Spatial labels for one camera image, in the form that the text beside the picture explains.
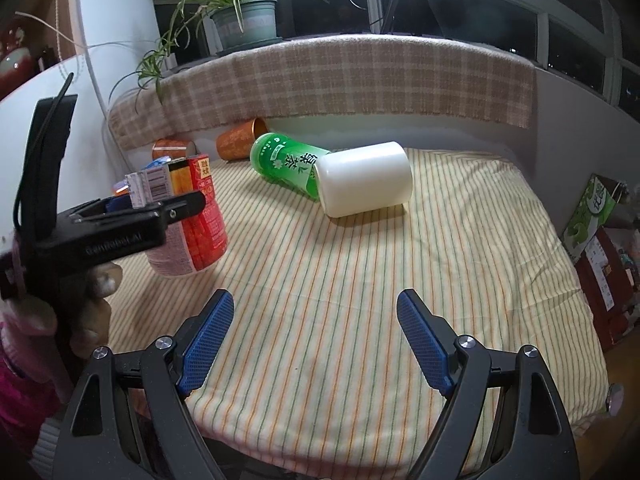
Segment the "pink knit sleeve forearm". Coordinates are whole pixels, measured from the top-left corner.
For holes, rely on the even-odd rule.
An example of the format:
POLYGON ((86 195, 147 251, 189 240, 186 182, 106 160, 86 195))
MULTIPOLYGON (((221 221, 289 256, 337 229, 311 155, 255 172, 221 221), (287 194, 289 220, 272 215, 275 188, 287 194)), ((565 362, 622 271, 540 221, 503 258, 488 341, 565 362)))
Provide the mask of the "pink knit sleeve forearm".
POLYGON ((53 338, 1 315, 1 477, 37 479, 32 452, 62 408, 68 377, 53 338))

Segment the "person's left hand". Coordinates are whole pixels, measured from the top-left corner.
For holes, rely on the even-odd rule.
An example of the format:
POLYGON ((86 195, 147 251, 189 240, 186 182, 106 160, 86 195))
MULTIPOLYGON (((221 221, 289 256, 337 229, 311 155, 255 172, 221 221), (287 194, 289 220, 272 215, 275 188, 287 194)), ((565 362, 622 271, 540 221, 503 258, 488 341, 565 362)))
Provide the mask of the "person's left hand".
POLYGON ((108 343, 112 309, 106 298, 122 284, 122 267, 105 263, 90 270, 76 283, 63 285, 54 304, 25 296, 1 303, 2 346, 15 361, 38 353, 35 343, 63 332, 64 348, 87 359, 95 348, 108 343))

